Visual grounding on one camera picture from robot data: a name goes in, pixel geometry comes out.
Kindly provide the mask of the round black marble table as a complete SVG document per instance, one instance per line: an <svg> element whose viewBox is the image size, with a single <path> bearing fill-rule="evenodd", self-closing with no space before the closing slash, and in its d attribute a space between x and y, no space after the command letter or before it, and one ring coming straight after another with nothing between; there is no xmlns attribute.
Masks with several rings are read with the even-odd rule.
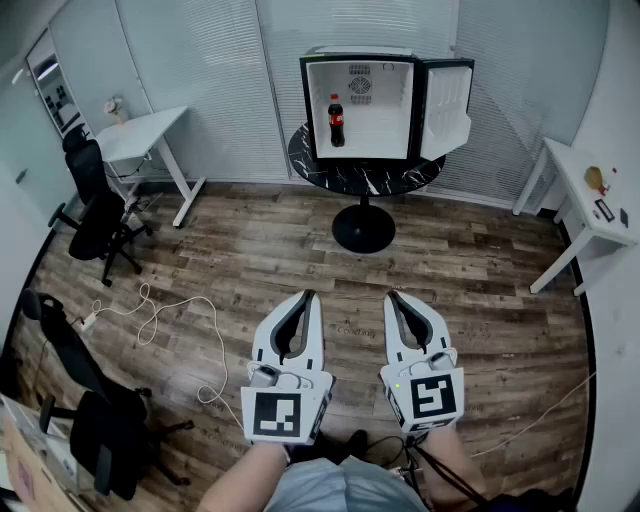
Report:
<svg viewBox="0 0 640 512"><path fill-rule="evenodd" d="M420 158L414 162L315 161L307 125L299 127L291 137L288 156L295 171L312 185L359 199L357 204L341 210L332 224L332 234L338 244L359 254L379 252L388 247L395 236L391 215L372 205L370 199L419 190L438 177L446 161L444 156L435 161Z"/></svg>

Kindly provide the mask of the person's right forearm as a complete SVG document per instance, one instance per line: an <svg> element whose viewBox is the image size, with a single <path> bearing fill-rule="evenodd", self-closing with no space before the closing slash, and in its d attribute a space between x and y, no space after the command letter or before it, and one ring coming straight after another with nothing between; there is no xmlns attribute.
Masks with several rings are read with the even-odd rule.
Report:
<svg viewBox="0 0 640 512"><path fill-rule="evenodd" d="M454 425L431 430L420 444L421 449L451 469L482 496L486 483L472 460ZM467 512L476 503L445 481L424 459L420 459L425 491L434 512Z"/></svg>

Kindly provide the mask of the white fridge interior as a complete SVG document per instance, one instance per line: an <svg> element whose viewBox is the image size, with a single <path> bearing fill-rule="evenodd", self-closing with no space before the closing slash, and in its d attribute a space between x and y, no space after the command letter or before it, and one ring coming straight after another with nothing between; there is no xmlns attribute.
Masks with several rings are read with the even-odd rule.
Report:
<svg viewBox="0 0 640 512"><path fill-rule="evenodd" d="M434 161L465 145L475 62L421 59L409 48L323 46L300 59L314 158ZM343 147L330 140L330 95L344 110Z"/></svg>

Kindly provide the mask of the black office chair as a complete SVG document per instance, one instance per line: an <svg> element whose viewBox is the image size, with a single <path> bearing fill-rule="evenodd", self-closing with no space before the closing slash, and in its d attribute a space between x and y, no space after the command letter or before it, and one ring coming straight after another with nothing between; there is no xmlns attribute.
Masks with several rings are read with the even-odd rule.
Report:
<svg viewBox="0 0 640 512"><path fill-rule="evenodd" d="M123 256L137 274L141 273L142 267L124 250L124 245L142 233L152 235L153 230L146 224L133 230L123 220L125 200L109 186L98 142L88 139L78 125L63 137L62 149L84 209L74 220L60 205L48 226L61 221L75 230L69 255L80 261L103 260L101 282L105 286L112 284L109 272L117 255Z"/></svg>
<svg viewBox="0 0 640 512"><path fill-rule="evenodd" d="M20 301L25 316L39 322L67 374L87 389L74 410L57 407L55 398L48 395L41 406L39 426L46 432L53 418L73 421L70 451L94 476L95 490L130 500L151 466L176 486L190 485L189 478L176 475L160 461L159 449L168 435L192 429L193 422L148 429L143 399L152 395L151 390L128 389L107 377L67 321L62 303L53 296L26 288Z"/></svg>

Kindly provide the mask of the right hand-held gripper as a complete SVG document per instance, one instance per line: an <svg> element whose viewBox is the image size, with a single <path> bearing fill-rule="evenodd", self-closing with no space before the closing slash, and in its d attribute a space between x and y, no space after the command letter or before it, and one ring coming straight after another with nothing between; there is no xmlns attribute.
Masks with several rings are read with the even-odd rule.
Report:
<svg viewBox="0 0 640 512"><path fill-rule="evenodd" d="M456 366L444 317L399 291L385 296L383 311L389 364L380 377L401 432L417 437L457 422L464 412L464 370Z"/></svg>

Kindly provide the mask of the person's left forearm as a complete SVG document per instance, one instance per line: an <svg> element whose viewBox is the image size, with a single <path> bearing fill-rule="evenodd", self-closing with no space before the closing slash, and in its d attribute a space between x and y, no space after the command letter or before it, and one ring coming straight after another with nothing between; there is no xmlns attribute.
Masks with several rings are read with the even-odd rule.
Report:
<svg viewBox="0 0 640 512"><path fill-rule="evenodd" d="M253 445L205 492L196 512L263 512L288 462L283 445Z"/></svg>

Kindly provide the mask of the person's grey shirt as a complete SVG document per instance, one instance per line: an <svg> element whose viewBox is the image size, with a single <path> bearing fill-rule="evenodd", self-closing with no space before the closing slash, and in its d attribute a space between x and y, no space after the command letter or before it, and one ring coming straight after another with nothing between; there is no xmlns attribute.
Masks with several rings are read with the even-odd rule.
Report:
<svg viewBox="0 0 640 512"><path fill-rule="evenodd" d="M431 512L407 483L355 457L316 459L284 472L264 512Z"/></svg>

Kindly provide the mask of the dark cola bottle red cap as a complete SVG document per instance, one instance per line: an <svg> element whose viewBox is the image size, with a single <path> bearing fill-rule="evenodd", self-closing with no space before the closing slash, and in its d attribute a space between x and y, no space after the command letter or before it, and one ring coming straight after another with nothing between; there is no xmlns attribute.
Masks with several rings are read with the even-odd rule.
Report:
<svg viewBox="0 0 640 512"><path fill-rule="evenodd" d="M330 140L334 147L343 147L345 144L344 137L344 110L339 103L339 95L332 93L330 95L330 104L328 107Z"/></svg>

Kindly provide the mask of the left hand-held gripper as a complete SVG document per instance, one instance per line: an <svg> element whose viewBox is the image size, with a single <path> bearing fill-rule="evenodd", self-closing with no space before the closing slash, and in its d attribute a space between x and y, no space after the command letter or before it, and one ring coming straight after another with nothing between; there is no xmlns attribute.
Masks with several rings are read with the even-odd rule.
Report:
<svg viewBox="0 0 640 512"><path fill-rule="evenodd" d="M269 313L256 329L252 356L256 361L247 365L249 384L241 389L245 438L314 444L334 385L334 377L320 371L325 344L317 293L300 291ZM287 359L304 369L277 365Z"/></svg>

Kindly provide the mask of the person's black right shoe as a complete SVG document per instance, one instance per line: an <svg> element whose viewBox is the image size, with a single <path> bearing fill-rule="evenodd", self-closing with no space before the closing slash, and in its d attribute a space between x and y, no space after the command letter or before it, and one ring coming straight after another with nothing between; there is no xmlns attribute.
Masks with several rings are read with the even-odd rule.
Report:
<svg viewBox="0 0 640 512"><path fill-rule="evenodd" d="M359 460L365 460L368 452L368 433L359 429L355 431L346 443L345 451L348 456L355 457Z"/></svg>

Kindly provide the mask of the pink flower vase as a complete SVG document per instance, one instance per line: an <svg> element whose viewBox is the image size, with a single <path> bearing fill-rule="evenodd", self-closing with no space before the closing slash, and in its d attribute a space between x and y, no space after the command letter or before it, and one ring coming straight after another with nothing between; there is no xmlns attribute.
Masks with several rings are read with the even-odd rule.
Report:
<svg viewBox="0 0 640 512"><path fill-rule="evenodd" d="M112 117L118 125L123 125L129 119L128 111L121 97L112 96L104 104L104 113Z"/></svg>

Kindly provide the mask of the framed glass panel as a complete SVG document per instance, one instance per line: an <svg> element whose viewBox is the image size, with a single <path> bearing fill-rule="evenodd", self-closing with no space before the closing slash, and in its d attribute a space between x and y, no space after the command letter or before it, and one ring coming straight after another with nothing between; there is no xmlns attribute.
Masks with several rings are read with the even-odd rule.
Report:
<svg viewBox="0 0 640 512"><path fill-rule="evenodd" d="M84 123L65 79L53 37L46 29L27 55L38 93L61 137Z"/></svg>

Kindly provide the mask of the white desk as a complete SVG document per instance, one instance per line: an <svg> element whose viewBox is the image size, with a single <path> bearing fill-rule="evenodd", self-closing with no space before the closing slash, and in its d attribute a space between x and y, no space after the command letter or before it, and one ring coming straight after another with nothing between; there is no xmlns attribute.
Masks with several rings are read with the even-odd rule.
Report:
<svg viewBox="0 0 640 512"><path fill-rule="evenodd" d="M191 205L204 185L201 177L189 186L165 138L166 132L184 115L187 106L174 107L113 125L103 129L96 137L105 163L142 158L152 148L162 157L170 176L183 196L184 202L173 220L179 229Z"/></svg>
<svg viewBox="0 0 640 512"><path fill-rule="evenodd" d="M530 292L533 294L540 292L561 270L577 258L589 242L601 239L620 246L609 264L601 266L583 278L583 282L573 291L574 295L579 296L586 292L590 285L597 283L601 277L605 276L632 248L640 244L640 207L634 206L631 182L622 176L615 165L599 156L545 137L534 168L513 206L513 214L521 213L548 162L555 165L556 173L565 190L564 200L554 217L554 222L558 224L564 220L567 214L573 213L581 222L581 230L568 248L530 285ZM584 174L590 166L617 170L611 190L606 196L602 196L599 191L592 190L587 186ZM607 222L595 205L597 199L603 199L614 213L615 219L612 222ZM629 228L626 228L620 221L621 208L628 214ZM600 218L594 216L593 210L599 213Z"/></svg>

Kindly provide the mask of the cardboard box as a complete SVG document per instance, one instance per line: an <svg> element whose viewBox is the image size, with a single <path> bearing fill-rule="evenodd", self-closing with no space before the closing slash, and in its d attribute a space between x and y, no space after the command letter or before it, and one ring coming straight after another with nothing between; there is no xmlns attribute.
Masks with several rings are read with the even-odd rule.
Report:
<svg viewBox="0 0 640 512"><path fill-rule="evenodd" d="M22 406L0 394L9 481L30 512L83 512L46 463L46 442Z"/></svg>

